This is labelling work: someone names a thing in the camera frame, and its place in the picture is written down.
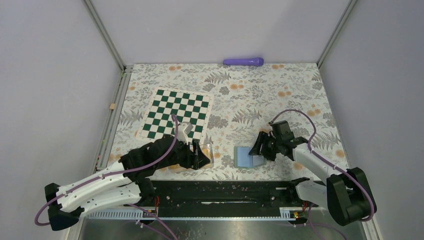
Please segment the orange card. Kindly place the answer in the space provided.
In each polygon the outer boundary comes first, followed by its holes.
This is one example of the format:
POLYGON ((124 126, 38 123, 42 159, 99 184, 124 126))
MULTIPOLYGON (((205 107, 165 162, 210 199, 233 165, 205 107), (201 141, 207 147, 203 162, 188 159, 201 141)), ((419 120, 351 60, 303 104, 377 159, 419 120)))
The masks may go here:
POLYGON ((202 153, 207 157, 207 158, 211 158, 211 152, 208 148, 203 148, 202 149, 202 153))

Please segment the clear plastic card box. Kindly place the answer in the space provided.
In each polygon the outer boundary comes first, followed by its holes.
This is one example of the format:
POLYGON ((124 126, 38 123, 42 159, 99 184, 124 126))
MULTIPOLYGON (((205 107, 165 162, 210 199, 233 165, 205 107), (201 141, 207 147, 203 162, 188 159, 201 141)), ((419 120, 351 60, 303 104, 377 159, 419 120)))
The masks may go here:
MULTIPOLYGON (((211 143, 201 144, 200 149, 201 149, 202 153, 210 160, 210 163, 204 165, 200 169, 201 170, 211 169, 214 166, 214 154, 213 154, 212 144, 211 143)), ((160 172, 170 171, 172 173, 180 173, 180 172, 192 172, 192 171, 194 171, 194 169, 184 168, 184 167, 180 166, 179 164, 174 164, 174 165, 171 165, 171 166, 161 168, 161 169, 159 169, 159 171, 160 172)))

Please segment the green leather card holder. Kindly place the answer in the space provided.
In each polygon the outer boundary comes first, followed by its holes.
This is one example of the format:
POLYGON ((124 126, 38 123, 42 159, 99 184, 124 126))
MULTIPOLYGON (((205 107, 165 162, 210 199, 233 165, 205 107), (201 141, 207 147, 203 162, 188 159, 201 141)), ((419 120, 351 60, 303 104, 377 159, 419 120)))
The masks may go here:
POLYGON ((266 164, 261 155, 249 155, 251 148, 236 146, 234 148, 234 167, 239 169, 253 169, 266 164))

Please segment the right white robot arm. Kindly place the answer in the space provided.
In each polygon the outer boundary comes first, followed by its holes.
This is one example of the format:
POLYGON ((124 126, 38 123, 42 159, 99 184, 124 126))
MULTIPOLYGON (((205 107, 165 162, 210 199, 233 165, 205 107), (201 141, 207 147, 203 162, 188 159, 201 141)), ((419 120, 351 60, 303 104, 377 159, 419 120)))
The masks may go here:
POLYGON ((342 169, 324 159, 313 150, 309 140, 295 136, 285 120, 271 127, 269 133, 259 132, 248 154, 269 161, 281 154, 309 169, 321 181, 317 183, 308 177, 290 181, 286 198, 291 205, 299 206, 304 201, 314 203, 327 209, 340 226, 373 217, 377 204, 362 169, 342 169))

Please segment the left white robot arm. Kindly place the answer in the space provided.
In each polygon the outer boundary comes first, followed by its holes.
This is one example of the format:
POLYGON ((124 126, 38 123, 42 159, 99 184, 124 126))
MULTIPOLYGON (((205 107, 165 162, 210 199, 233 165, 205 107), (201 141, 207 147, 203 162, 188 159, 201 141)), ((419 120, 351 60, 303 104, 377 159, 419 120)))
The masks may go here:
POLYGON ((46 185, 48 225, 60 231, 99 210, 130 204, 150 206, 158 199, 149 178, 155 171, 174 165, 198 170, 210 163, 198 140, 185 143, 166 134, 80 181, 46 185))

